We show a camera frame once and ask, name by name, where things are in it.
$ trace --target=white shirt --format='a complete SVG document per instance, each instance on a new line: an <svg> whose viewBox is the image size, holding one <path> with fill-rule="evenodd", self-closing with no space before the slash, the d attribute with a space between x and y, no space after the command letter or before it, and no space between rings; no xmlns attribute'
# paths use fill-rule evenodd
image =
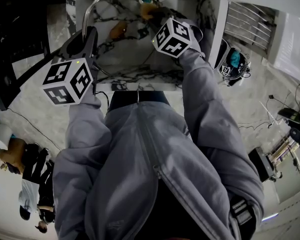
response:
<svg viewBox="0 0 300 240"><path fill-rule="evenodd" d="M32 213L37 210L39 184L22 179L21 186L22 190L19 193L19 203L25 210Z"/></svg>

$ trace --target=curved metal faucet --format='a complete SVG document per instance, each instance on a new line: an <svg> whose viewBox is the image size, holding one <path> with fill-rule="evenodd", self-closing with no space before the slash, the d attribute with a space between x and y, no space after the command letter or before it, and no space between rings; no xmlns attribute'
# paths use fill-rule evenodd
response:
<svg viewBox="0 0 300 240"><path fill-rule="evenodd" d="M85 40L87 35L87 28L88 28L88 20L90 17L90 13L94 6L99 2L100 0L94 0L92 4L85 10L83 21L82 21L82 41Z"/></svg>

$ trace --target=cube with fiducial markers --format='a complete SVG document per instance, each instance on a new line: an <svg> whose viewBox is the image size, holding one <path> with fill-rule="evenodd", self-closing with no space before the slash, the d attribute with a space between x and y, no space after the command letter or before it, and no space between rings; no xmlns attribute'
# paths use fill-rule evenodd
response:
<svg viewBox="0 0 300 240"><path fill-rule="evenodd" d="M158 52L178 58L192 44L190 25L169 18L155 35L152 43Z"/></svg>
<svg viewBox="0 0 300 240"><path fill-rule="evenodd" d="M85 58L52 64L41 90L54 106L79 104L93 81Z"/></svg>

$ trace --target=black speaker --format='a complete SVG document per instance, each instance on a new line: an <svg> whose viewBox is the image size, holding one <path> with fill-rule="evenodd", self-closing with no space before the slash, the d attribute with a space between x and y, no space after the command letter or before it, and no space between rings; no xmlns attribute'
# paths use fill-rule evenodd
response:
<svg viewBox="0 0 300 240"><path fill-rule="evenodd" d="M256 167L256 170L258 171L260 180L262 182L265 182L271 176L274 176L273 166L267 159L261 147L256 147L254 150L252 150L249 153L249 158Z"/></svg>

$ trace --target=person in white shirt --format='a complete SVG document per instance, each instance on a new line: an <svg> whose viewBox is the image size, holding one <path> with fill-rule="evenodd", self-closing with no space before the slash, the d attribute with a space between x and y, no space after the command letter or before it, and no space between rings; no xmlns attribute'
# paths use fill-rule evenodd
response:
<svg viewBox="0 0 300 240"><path fill-rule="evenodd" d="M28 221L30 214L37 210L40 177L46 163L49 150L44 148L39 153L38 144L29 144L26 147L27 164L22 176L22 190L19 193L20 216Z"/></svg>

